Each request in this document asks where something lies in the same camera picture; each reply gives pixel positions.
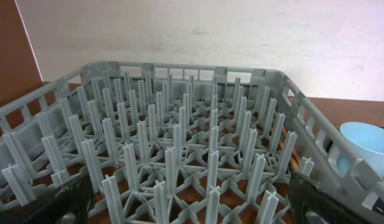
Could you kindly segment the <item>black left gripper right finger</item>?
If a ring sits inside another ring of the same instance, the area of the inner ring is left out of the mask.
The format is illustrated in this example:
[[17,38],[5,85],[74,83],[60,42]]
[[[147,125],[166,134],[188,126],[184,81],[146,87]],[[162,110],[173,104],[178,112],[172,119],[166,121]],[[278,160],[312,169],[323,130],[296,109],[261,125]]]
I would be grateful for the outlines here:
[[369,223],[299,172],[291,174],[288,198],[297,223]]

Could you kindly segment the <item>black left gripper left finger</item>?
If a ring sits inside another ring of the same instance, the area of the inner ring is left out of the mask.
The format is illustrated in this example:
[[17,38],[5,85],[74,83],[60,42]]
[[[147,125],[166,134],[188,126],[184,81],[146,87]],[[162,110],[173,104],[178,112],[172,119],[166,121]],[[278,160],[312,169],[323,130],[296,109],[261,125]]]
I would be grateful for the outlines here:
[[88,223],[95,193],[89,175],[82,174],[60,187],[48,190],[30,203],[0,213],[0,223],[58,223],[73,214],[74,223]]

